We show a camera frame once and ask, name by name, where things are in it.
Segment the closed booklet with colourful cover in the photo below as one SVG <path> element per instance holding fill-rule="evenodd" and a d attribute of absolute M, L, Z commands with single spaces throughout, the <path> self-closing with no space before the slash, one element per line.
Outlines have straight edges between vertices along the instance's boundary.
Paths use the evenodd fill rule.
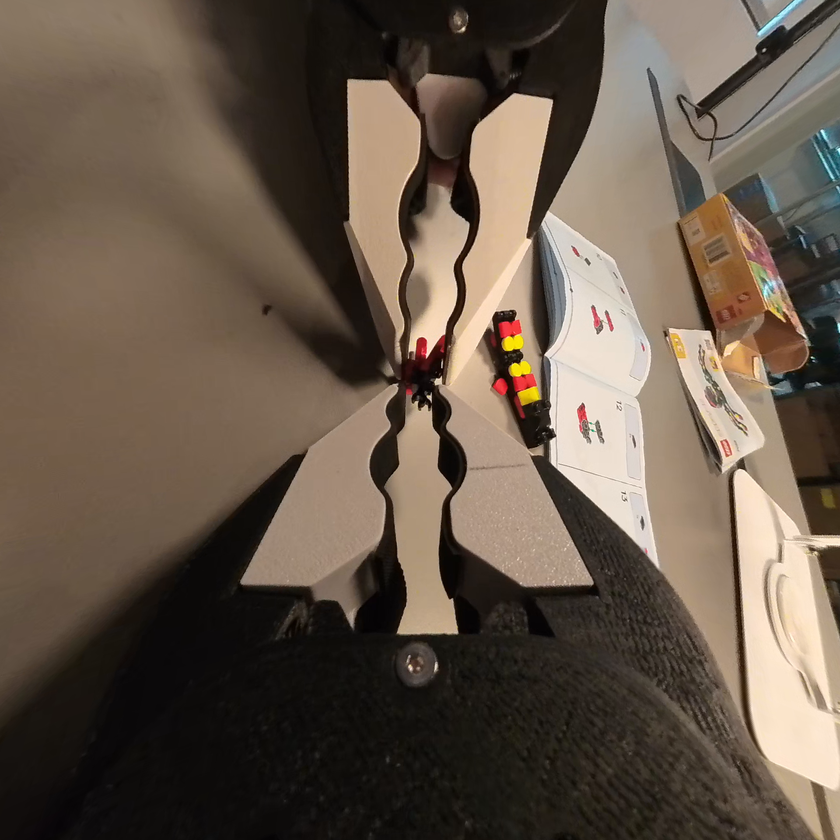
<path fill-rule="evenodd" d="M 764 446 L 763 431 L 730 383 L 710 332 L 668 329 L 666 335 L 700 438 L 727 474 Z"/>

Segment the open instruction booklet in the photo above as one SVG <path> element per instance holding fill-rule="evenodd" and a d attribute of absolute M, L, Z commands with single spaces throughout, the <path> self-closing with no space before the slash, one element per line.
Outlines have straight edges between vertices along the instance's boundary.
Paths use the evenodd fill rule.
<path fill-rule="evenodd" d="M 555 432 L 545 454 L 659 566 L 638 401 L 651 343 L 612 257 L 551 213 L 535 250 L 549 319 L 543 392 Z"/>

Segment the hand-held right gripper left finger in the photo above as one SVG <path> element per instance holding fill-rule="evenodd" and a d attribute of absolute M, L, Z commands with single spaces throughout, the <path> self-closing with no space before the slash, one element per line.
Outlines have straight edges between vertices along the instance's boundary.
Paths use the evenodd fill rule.
<path fill-rule="evenodd" d="M 388 385 L 310 446 L 240 579 L 243 589 L 338 603 L 351 625 L 394 632 L 406 606 L 385 485 L 399 465 L 405 394 Z"/>

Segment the red black lego clip assembly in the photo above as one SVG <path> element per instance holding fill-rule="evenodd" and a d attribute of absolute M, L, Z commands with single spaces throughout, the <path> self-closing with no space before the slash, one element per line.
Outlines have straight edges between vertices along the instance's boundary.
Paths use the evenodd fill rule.
<path fill-rule="evenodd" d="M 419 337 L 402 362 L 400 383 L 408 392 L 432 389 L 442 380 L 446 361 L 446 336 L 430 343 Z"/>

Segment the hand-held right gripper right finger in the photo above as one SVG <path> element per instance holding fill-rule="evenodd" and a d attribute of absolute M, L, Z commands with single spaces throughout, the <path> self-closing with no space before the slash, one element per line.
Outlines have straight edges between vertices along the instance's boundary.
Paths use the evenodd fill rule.
<path fill-rule="evenodd" d="M 588 592 L 594 582 L 537 459 L 446 386 L 434 394 L 447 480 L 439 566 L 452 600 Z"/>

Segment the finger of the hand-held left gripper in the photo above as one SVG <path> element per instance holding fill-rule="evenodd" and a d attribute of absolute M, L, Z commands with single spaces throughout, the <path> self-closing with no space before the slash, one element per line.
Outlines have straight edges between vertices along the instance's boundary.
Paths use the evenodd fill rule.
<path fill-rule="evenodd" d="M 550 98 L 512 93 L 469 138 L 464 173 L 475 214 L 455 263 L 458 297 L 447 326 L 446 385 L 465 369 L 529 248 L 551 113 Z"/>
<path fill-rule="evenodd" d="M 401 204 L 421 153 L 421 121 L 388 80 L 347 83 L 349 217 L 344 223 L 376 334 L 400 364 L 400 286 L 409 263 Z"/>

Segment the long black red yellow lego assembly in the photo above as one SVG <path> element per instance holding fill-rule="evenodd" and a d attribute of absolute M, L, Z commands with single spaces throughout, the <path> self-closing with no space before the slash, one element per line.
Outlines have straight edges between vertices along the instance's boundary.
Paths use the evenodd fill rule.
<path fill-rule="evenodd" d="M 496 378 L 503 376 L 507 380 L 509 389 L 503 396 L 511 406 L 522 442 L 527 449 L 535 449 L 554 440 L 556 433 L 550 425 L 550 403 L 544 399 L 523 351 L 522 325 L 516 311 L 496 311 L 490 334 Z"/>

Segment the yellow cardboard lego box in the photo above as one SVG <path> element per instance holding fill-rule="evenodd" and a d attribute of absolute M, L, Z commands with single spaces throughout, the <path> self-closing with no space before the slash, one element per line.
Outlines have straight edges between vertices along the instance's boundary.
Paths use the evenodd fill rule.
<path fill-rule="evenodd" d="M 800 370 L 810 343 L 764 237 L 718 193 L 679 221 L 726 371 L 757 381 Z"/>

